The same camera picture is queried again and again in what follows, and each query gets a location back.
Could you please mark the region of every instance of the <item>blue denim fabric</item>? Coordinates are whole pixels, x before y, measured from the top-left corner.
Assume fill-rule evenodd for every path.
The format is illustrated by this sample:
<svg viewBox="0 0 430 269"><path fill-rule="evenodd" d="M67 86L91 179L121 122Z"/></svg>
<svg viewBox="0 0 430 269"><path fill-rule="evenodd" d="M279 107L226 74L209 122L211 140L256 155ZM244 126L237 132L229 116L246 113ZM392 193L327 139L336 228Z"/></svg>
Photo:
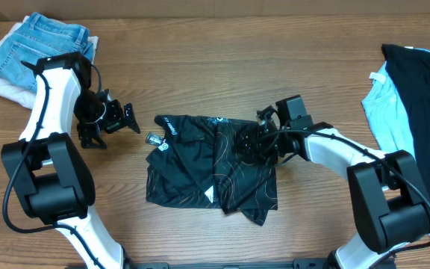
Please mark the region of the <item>blue denim fabric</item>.
<svg viewBox="0 0 430 269"><path fill-rule="evenodd" d="M39 58L68 52L81 52L92 59L93 44L87 42L88 37L89 29L84 26L65 24L33 13L1 45L0 78L36 92L36 79L21 61L36 64Z"/></svg>
<svg viewBox="0 0 430 269"><path fill-rule="evenodd" d="M385 152L403 149L415 157L408 114L396 85L386 71L386 62L376 76L373 78L373 88L361 102L374 138Z"/></svg>

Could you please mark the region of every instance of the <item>white fabric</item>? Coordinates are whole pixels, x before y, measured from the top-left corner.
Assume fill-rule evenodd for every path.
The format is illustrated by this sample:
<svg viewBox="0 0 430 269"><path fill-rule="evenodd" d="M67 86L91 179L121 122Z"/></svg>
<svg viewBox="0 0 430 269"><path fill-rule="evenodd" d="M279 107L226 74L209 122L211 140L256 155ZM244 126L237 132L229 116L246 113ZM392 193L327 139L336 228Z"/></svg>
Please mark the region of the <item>white fabric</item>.
<svg viewBox="0 0 430 269"><path fill-rule="evenodd" d="M2 43L15 31L17 28L19 28L22 25L21 22L16 23L9 33L7 33L3 39L0 41L0 46ZM94 57L96 56L96 48L97 48L97 42L99 41L98 37L89 37L87 39L88 42L91 42L93 44L93 58L92 62L94 62ZM32 93L28 90L25 90L21 87L17 87L12 85L9 81L0 78L0 96L7 98L11 101L18 102L20 105L22 105L25 108L32 109L34 106L34 100L36 99L36 94Z"/></svg>

